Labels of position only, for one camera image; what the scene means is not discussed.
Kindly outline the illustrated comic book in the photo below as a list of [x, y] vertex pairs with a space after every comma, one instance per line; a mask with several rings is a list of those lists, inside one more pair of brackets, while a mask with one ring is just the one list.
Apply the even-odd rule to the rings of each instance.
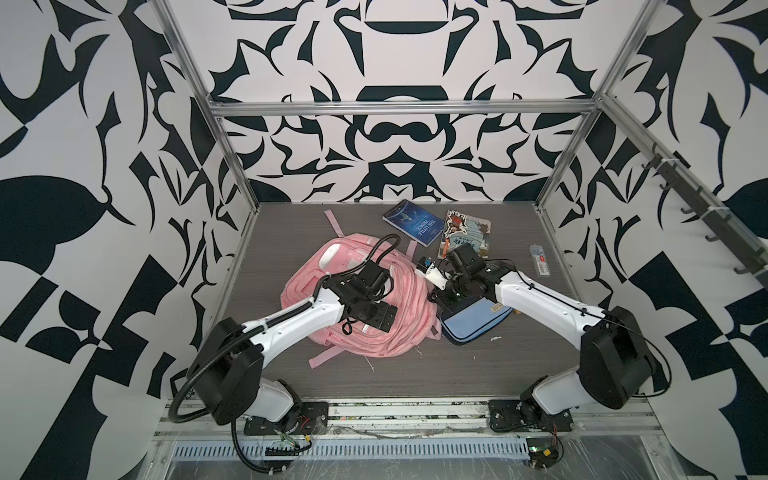
[[455, 209], [446, 214], [442, 237], [437, 257], [444, 259], [446, 254], [461, 245], [471, 245], [483, 259], [489, 257], [491, 222]]

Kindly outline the pink student backpack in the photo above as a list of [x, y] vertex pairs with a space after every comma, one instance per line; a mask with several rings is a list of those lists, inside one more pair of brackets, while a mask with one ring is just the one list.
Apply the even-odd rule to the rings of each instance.
[[384, 242], [364, 234], [346, 235], [332, 211], [325, 212], [336, 238], [327, 242], [287, 281], [281, 293], [286, 308], [310, 296], [324, 276], [323, 287], [349, 301], [341, 321], [309, 338], [326, 348], [309, 360], [316, 368], [348, 352], [368, 358], [402, 355], [423, 340], [439, 340], [442, 326], [437, 306], [428, 300], [431, 288], [412, 262], [416, 243], [407, 253], [397, 249], [398, 237]]

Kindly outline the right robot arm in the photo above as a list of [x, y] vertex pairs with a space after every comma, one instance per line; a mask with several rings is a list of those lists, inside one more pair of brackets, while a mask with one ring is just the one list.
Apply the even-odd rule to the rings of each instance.
[[656, 373], [658, 362], [634, 315], [604, 310], [552, 290], [508, 259], [483, 259], [469, 245], [448, 252], [449, 266], [422, 258], [444, 331], [460, 343], [518, 311], [560, 335], [579, 353], [577, 366], [532, 385], [522, 402], [555, 416], [597, 403], [618, 410]]

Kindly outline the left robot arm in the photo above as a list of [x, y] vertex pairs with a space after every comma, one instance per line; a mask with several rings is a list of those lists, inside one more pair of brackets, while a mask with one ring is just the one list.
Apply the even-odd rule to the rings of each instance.
[[179, 398], [195, 392], [204, 408], [175, 418], [209, 414], [216, 424], [227, 425], [248, 415], [282, 422], [299, 408], [300, 399], [287, 384], [263, 378], [264, 367], [326, 327], [340, 325], [348, 334], [353, 323], [361, 322], [389, 331], [397, 307], [384, 298], [393, 289], [389, 271], [367, 261], [349, 272], [323, 276], [311, 296], [275, 314], [243, 324], [231, 318], [220, 321], [201, 345], [178, 392]]

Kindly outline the blue pencil case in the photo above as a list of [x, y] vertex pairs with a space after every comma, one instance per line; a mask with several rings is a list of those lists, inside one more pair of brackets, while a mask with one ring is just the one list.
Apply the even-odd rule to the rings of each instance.
[[458, 312], [442, 313], [442, 334], [456, 345], [467, 344], [495, 328], [512, 311], [509, 306], [481, 298], [460, 308]]

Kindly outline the blue Little Prince book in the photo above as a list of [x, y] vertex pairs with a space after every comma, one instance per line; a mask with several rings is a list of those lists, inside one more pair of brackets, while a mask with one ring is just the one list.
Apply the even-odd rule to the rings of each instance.
[[428, 247], [443, 232], [444, 221], [409, 200], [402, 200], [386, 211], [382, 219], [419, 245]]

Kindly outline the aluminium front rail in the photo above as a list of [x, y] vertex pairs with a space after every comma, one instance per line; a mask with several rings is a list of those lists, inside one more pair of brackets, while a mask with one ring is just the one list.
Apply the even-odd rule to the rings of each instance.
[[[312, 439], [490, 437], [489, 397], [327, 399], [328, 412], [298, 420]], [[592, 436], [662, 436], [660, 422], [646, 400], [620, 410], [597, 404], [570, 409], [568, 431], [549, 427], [562, 440]]]

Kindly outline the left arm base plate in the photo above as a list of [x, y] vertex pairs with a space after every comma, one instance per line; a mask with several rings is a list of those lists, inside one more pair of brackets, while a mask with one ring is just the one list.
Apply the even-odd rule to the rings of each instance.
[[327, 427], [329, 403], [324, 401], [303, 402], [293, 407], [276, 423], [261, 417], [246, 419], [246, 436], [269, 436], [286, 433], [288, 435], [309, 435]]

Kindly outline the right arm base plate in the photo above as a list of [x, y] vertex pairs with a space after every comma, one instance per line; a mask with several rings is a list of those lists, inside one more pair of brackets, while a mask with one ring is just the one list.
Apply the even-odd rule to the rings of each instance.
[[573, 418], [569, 410], [550, 415], [532, 400], [493, 399], [488, 402], [488, 409], [489, 428], [497, 433], [572, 430]]

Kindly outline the wall hook rack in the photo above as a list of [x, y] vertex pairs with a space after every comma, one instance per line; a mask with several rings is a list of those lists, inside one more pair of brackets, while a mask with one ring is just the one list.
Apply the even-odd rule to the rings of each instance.
[[710, 231], [705, 236], [708, 242], [722, 243], [740, 262], [735, 267], [737, 275], [750, 275], [764, 289], [767, 289], [767, 246], [750, 230], [736, 213], [718, 199], [686, 165], [674, 156], [665, 156], [653, 143], [650, 148], [640, 151], [647, 162], [642, 165], [645, 172], [652, 172], [662, 180], [656, 210], [657, 220], [662, 224], [662, 210], [667, 197], [673, 192], [682, 202], [682, 215], [702, 221]]

